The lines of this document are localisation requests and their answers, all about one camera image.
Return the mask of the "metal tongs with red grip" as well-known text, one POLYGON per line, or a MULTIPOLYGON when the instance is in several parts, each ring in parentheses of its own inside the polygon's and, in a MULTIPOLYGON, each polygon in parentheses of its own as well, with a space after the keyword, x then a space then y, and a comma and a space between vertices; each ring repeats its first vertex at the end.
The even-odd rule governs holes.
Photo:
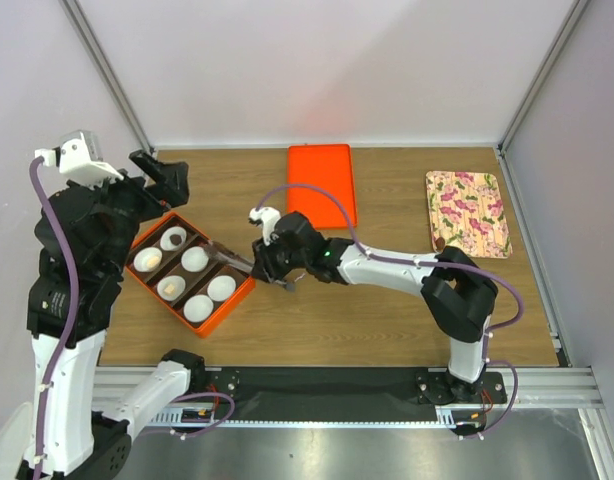
POLYGON ((294 292, 296 290, 295 284, 293 282, 289 282, 287 280, 272 279, 264 270, 259 267, 256 267, 252 261, 247 260, 244 257, 238 255, 237 253, 231 251, 220 242, 208 241, 206 244, 211 244, 216 249, 216 254, 214 256, 208 255, 210 259, 225 263, 235 268, 236 270, 241 271, 242 273, 248 274, 250 277, 256 280, 260 280, 271 285, 280 286, 287 292, 294 292))

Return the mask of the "pale round chocolate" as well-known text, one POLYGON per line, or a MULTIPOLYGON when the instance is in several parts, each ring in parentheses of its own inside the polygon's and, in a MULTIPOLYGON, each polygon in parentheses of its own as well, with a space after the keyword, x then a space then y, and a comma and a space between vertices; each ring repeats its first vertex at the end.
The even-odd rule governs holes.
POLYGON ((157 264, 158 264, 158 258, 157 258, 157 257, 155 257, 155 256, 148 257, 148 258, 145 260, 145 265, 146 265, 147 267, 149 267, 149 268, 151 268, 151 267, 153 267, 153 266, 155 266, 155 265, 157 265, 157 264))

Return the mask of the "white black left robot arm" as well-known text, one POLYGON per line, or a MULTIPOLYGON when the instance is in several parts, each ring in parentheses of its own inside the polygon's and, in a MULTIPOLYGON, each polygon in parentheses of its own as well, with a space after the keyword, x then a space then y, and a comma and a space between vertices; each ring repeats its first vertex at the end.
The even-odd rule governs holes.
POLYGON ((35 357, 34 426, 14 470, 18 479, 111 479, 132 442, 167 404, 196 400, 207 388, 204 359, 173 349, 118 407, 94 411, 94 373, 140 225, 190 196, 189 167, 131 154, 140 169, 102 172, 48 194, 32 161, 41 204, 34 234, 41 243, 37 280, 28 296, 27 328, 35 357))

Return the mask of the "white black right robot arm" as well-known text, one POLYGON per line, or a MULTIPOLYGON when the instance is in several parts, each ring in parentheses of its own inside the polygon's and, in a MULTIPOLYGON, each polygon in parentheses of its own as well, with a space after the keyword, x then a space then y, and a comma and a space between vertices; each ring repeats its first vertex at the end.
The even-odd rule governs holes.
POLYGON ((251 224, 262 236, 252 244, 254 278, 288 285, 302 269, 322 283, 371 285, 421 298, 450 341, 445 384, 455 401, 469 402, 484 386, 485 330, 498 288, 460 249, 408 254, 372 249, 353 239, 324 237, 299 212, 254 208, 251 224))

